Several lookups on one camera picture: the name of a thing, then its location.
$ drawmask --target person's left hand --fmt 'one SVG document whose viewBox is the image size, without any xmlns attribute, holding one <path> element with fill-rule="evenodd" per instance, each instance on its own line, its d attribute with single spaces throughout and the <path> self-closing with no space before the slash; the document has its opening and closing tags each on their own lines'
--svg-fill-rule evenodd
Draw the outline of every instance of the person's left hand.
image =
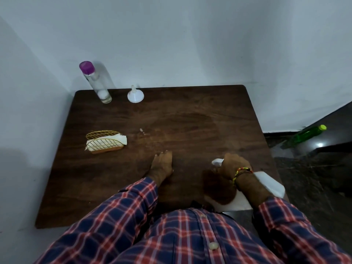
<svg viewBox="0 0 352 264">
<path fill-rule="evenodd" d="M 155 181 L 159 187 L 161 183 L 173 173 L 172 161 L 172 151 L 166 150 L 165 153 L 161 152 L 159 155 L 155 155 L 147 177 Z"/>
</svg>

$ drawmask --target green plastic bottle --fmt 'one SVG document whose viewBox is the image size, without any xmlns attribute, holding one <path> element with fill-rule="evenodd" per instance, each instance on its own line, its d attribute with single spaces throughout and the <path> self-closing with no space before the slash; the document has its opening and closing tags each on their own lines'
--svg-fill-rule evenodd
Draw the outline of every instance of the green plastic bottle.
<svg viewBox="0 0 352 264">
<path fill-rule="evenodd" d="M 290 139 L 286 140 L 281 148 L 282 149 L 287 149 L 296 146 L 297 144 L 300 144 L 301 142 L 305 142 L 309 140 L 310 138 L 313 138 L 314 136 L 318 136 L 321 134 L 323 131 L 326 131 L 327 127 L 325 125 L 319 125 L 315 126 L 312 128 L 309 128 L 308 130 L 297 133 L 296 135 L 292 136 Z"/>
</svg>

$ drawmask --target dark brown tabletop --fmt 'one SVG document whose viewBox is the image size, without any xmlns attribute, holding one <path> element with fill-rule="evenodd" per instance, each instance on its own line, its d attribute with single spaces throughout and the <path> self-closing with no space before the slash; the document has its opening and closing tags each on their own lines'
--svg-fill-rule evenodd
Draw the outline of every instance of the dark brown tabletop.
<svg viewBox="0 0 352 264">
<path fill-rule="evenodd" d="M 75 94 L 37 216 L 37 228 L 68 226 L 147 172 L 156 153 L 173 151 L 174 174 L 159 188 L 157 211 L 203 200 L 201 172 L 226 152 L 280 182 L 243 85 L 109 90 L 103 104 L 93 90 Z M 122 150 L 91 154 L 86 134 L 114 130 L 127 136 Z"/>
</svg>

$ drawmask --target plaid shirt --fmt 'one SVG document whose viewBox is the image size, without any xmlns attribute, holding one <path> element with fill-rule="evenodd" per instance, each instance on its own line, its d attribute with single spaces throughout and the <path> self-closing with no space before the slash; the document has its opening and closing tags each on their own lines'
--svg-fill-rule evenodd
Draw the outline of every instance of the plaid shirt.
<svg viewBox="0 0 352 264">
<path fill-rule="evenodd" d="M 158 201 L 150 178 L 119 191 L 73 224 L 37 263 L 351 263 L 307 218 L 272 197 L 254 213 L 264 243 L 231 218 L 202 209 L 155 217 L 136 241 Z"/>
</svg>

